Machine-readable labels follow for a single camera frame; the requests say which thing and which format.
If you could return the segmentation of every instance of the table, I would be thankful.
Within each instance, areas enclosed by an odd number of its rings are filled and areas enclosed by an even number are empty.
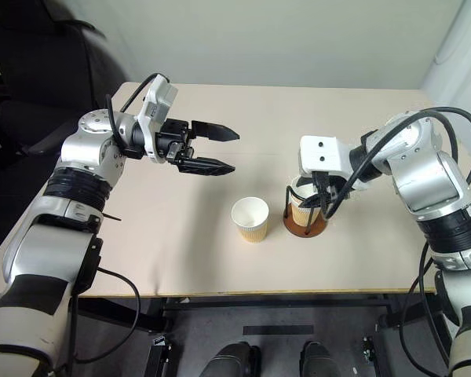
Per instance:
[[[122,221],[105,219],[101,227],[102,267],[128,276],[144,297],[408,289],[424,237],[390,177],[354,192],[316,238],[291,235],[282,213],[286,185],[298,174],[302,135],[336,136],[358,145],[361,135],[396,113],[430,106],[422,91],[175,86],[170,118],[224,124],[241,137],[228,143],[196,139],[195,155],[221,159],[236,170],[202,177],[146,158],[128,159],[104,209]],[[113,97],[114,108],[136,87],[124,83]],[[137,96],[129,113],[138,112],[142,98]],[[459,153],[467,171],[471,158],[464,148]],[[246,243],[232,224],[232,204],[244,196],[259,196],[270,207],[262,243]],[[8,239],[0,247],[0,291]],[[433,276],[425,278],[427,290],[433,289]],[[83,294],[131,295],[124,283],[102,274]]]

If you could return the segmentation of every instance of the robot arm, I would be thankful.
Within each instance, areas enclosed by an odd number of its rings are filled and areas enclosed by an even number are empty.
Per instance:
[[[304,136],[300,142],[302,182],[309,182],[317,175],[326,182],[324,187],[316,185],[318,194],[304,201],[304,207],[317,207],[321,200],[334,202],[339,189],[370,150],[412,114],[393,117],[380,130],[363,136],[357,148],[349,148],[335,137]],[[441,139],[434,133],[429,118],[412,123],[391,139],[374,156],[353,188],[366,189],[367,182],[382,174],[392,175],[396,192],[432,249],[431,255],[440,269],[436,289],[448,301],[444,305],[451,306],[455,312],[449,317],[460,325],[451,349],[449,369],[454,375],[469,376],[471,189],[457,163],[441,151]]]
[[[89,289],[103,241],[97,233],[110,191],[126,158],[147,155],[180,172],[222,175],[234,167],[192,158],[197,136],[229,141],[227,127],[167,119],[176,95],[161,75],[152,82],[138,116],[107,109],[85,114],[66,139],[46,190],[31,203],[5,251],[0,295],[0,376],[48,375],[62,346],[72,295]]]

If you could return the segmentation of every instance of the black chair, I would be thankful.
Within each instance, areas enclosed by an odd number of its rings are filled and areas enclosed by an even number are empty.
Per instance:
[[[26,155],[0,173],[0,243],[51,174],[80,116],[124,80],[114,64],[98,61],[96,93],[91,59],[102,55],[85,38],[91,30],[53,20],[41,0],[0,0],[0,72],[11,97],[0,104],[0,127]],[[101,66],[112,67],[111,78],[101,77]]]

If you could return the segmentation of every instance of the yellow paper cup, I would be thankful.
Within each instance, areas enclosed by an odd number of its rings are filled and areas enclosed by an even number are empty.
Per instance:
[[[248,242],[257,243],[265,238],[267,219],[268,205],[260,198],[242,198],[232,206],[232,220]]]
[[[291,181],[291,188],[295,191],[299,196],[304,199],[309,198],[310,196],[316,194],[316,190],[312,183],[308,185],[302,185],[297,187],[297,182],[300,176],[293,178]],[[311,213],[311,208],[300,208],[299,205],[302,202],[301,199],[295,197],[292,192],[290,192],[290,199],[291,199],[291,214],[293,215],[293,221],[295,224],[299,226],[307,226],[307,222],[309,221],[309,215]],[[314,214],[312,214],[311,224],[317,219],[321,210],[319,208],[314,208]]]

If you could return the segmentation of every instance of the floor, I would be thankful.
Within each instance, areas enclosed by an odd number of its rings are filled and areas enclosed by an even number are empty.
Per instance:
[[[119,303],[133,306],[132,300]],[[180,312],[170,333],[174,344],[182,348],[178,377],[197,377],[208,360],[230,342],[246,341],[261,347],[262,377],[299,376],[301,348],[308,340],[320,340],[338,362],[343,376],[375,376],[374,368],[362,354],[365,335],[374,333],[374,324],[383,308],[228,308],[196,309]],[[127,328],[85,317],[78,320],[77,353],[91,357],[111,347]],[[306,325],[312,334],[243,335],[244,326]],[[402,354],[397,331],[386,330],[387,349],[391,353],[394,377],[420,376]],[[415,357],[428,368],[444,373],[436,347],[425,322],[406,327],[409,346]],[[149,347],[156,335],[136,331],[130,340],[102,361],[77,365],[74,376],[143,376]]]

